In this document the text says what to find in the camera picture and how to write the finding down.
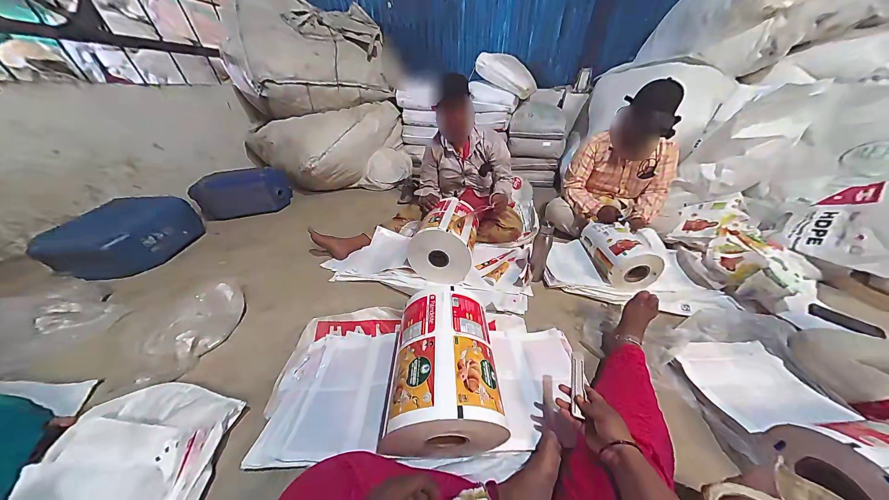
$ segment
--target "gray shirt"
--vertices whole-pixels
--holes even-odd
[[[490,172],[479,174],[484,165]],[[458,198],[466,188],[481,197],[495,193],[512,198],[512,168],[506,142],[493,130],[472,127],[469,132],[469,158],[463,161],[459,151],[437,133],[423,153],[420,187],[414,195],[435,193],[441,198]]]

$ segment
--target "plastic film roll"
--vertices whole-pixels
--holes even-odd
[[[482,304],[425,290],[404,310],[378,453],[472,456],[509,439]]]
[[[472,206],[457,198],[438,202],[423,219],[407,247],[407,261],[420,276],[435,283],[460,283],[472,268],[478,220]]]
[[[591,222],[581,243],[602,279],[617,289],[645,288],[664,271],[664,260],[648,241],[624,226]]]

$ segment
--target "wall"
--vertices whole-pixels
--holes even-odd
[[[351,0],[309,0],[347,10]],[[632,60],[677,0],[357,0],[409,69],[472,72],[480,52],[518,57],[538,86]]]
[[[0,85],[0,259],[111,198],[251,166],[249,127],[227,85]]]

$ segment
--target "blue corrugated wall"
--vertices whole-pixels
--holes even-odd
[[[309,0],[326,10],[350,0]],[[628,60],[677,0],[357,0],[409,69],[472,72],[480,52],[518,57],[540,87]]]

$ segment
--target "blue plastic container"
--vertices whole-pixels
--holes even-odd
[[[293,190],[284,172],[246,168],[211,173],[188,188],[208,221],[277,212],[290,205]]]
[[[169,261],[203,234],[184,199],[117,198],[35,236],[28,255],[77,278],[125,278]]]

